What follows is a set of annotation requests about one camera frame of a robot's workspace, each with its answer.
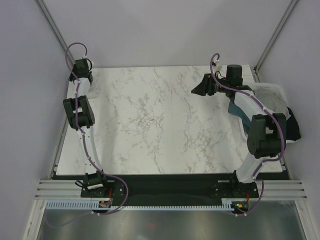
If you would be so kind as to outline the white t shirt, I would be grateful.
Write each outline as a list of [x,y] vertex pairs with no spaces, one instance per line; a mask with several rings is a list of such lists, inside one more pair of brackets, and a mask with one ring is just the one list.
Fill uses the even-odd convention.
[[100,84],[98,82],[93,82],[86,96],[88,99],[97,98],[100,94],[100,91]]

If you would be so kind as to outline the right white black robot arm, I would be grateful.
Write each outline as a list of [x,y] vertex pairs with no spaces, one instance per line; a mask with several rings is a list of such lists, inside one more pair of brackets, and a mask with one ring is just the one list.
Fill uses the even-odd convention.
[[248,85],[243,84],[242,66],[230,64],[226,75],[219,77],[222,66],[211,63],[210,73],[191,90],[199,96],[213,96],[223,93],[230,102],[244,113],[250,125],[247,133],[248,155],[236,170],[237,179],[229,184],[229,191],[235,197],[247,191],[247,185],[256,180],[258,173],[266,162],[280,160],[286,148],[286,116],[267,108]]

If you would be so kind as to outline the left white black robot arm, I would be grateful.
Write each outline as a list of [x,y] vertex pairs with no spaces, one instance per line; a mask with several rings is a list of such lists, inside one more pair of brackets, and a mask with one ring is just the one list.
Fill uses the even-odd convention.
[[63,107],[69,126],[75,130],[80,142],[84,160],[83,181],[77,180],[75,184],[81,187],[81,197],[88,198],[93,195],[106,196],[110,185],[103,180],[103,168],[98,158],[94,140],[95,116],[87,97],[92,83],[93,63],[88,58],[75,61],[69,81],[75,84],[74,96],[63,100]]

